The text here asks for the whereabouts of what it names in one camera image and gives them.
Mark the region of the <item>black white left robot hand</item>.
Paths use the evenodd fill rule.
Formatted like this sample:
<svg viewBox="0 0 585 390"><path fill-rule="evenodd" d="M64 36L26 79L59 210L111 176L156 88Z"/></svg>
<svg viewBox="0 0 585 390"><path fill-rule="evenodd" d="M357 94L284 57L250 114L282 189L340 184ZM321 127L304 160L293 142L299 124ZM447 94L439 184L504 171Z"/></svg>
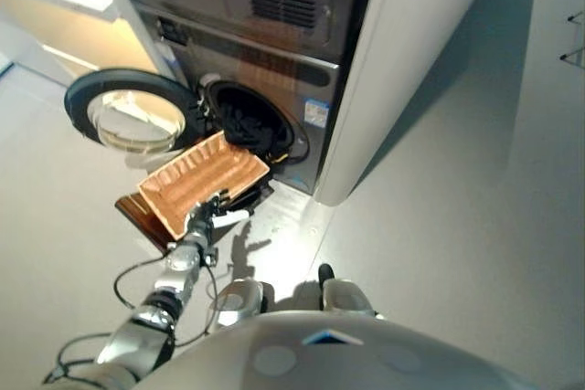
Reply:
<svg viewBox="0 0 585 390"><path fill-rule="evenodd" d="M250 217L248 208L230 210L229 190L213 193L206 201L197 202L187 212L181 241L196 243L202 247L211 245L216 229L231 227Z"/></svg>

